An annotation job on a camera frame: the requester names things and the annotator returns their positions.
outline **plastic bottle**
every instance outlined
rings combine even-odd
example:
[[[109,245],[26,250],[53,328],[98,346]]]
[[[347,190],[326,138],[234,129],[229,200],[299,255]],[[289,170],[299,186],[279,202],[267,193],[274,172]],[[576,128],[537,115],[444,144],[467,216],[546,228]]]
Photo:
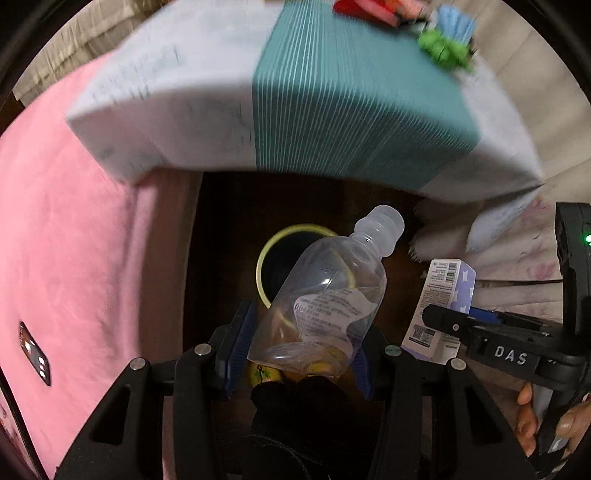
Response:
[[[402,216],[379,205],[351,236],[310,245],[256,330],[248,359],[303,375],[342,375],[384,298],[381,259],[403,231]]]

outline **small box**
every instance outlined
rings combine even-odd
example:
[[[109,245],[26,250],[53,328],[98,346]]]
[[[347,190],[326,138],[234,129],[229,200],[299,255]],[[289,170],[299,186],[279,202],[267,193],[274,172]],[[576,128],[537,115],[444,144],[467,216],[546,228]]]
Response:
[[[420,360],[445,364],[457,355],[460,341],[451,335],[425,327],[423,310],[427,305],[439,305],[467,313],[472,304],[476,273],[461,260],[431,260],[425,286],[408,327],[402,348]]]

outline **finger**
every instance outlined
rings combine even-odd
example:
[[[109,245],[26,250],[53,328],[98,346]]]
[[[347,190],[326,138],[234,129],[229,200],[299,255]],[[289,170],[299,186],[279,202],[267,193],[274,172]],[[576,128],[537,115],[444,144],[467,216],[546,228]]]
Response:
[[[530,456],[532,453],[534,453],[534,450],[535,450],[535,437],[534,436],[524,437],[522,435],[516,435],[516,437],[517,437],[517,441],[521,445],[521,448],[525,452],[526,456]]]
[[[531,403],[522,405],[517,410],[515,422],[515,436],[532,438],[538,430],[538,417],[535,415]]]
[[[571,408],[558,421],[556,435],[569,439],[568,450],[574,451],[591,424],[591,401],[587,400]]]
[[[525,405],[531,402],[532,398],[534,398],[534,387],[530,382],[525,382],[517,397],[517,403],[519,405]]]

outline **cardboard box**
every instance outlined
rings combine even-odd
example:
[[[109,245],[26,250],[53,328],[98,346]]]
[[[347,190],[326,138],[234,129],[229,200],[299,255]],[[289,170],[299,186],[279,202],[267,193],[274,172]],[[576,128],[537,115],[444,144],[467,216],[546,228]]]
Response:
[[[457,355],[460,342],[438,330],[425,327],[421,315],[427,305],[439,305],[467,313],[472,304],[476,273],[461,260],[436,258],[431,261],[425,286],[414,311],[402,348],[420,360],[445,364]]]

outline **dark wooden surface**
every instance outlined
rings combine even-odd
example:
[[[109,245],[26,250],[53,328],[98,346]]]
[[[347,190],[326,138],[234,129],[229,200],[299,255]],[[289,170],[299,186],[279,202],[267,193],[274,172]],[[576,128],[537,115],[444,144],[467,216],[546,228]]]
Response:
[[[17,102],[10,94],[0,108],[0,135],[9,127],[13,120],[25,109],[21,102]]]
[[[421,294],[421,274],[426,269],[408,256],[409,241],[419,227],[412,216],[419,199],[356,181],[290,174],[206,173],[187,273],[185,348],[207,342],[216,327],[230,322],[240,300],[256,300],[259,318],[264,315],[266,308],[256,290],[255,267],[262,247],[273,234],[296,223],[317,223],[349,235],[355,222],[381,203],[398,209],[406,228],[394,254],[383,260],[388,286],[374,323],[389,341],[400,343]],[[364,415],[368,427],[376,430],[382,405],[363,400],[350,370],[340,378],[339,386]],[[233,454],[224,445],[231,445],[231,440],[252,421],[254,407],[249,394],[243,376],[232,401],[213,404],[225,462],[231,462]]]

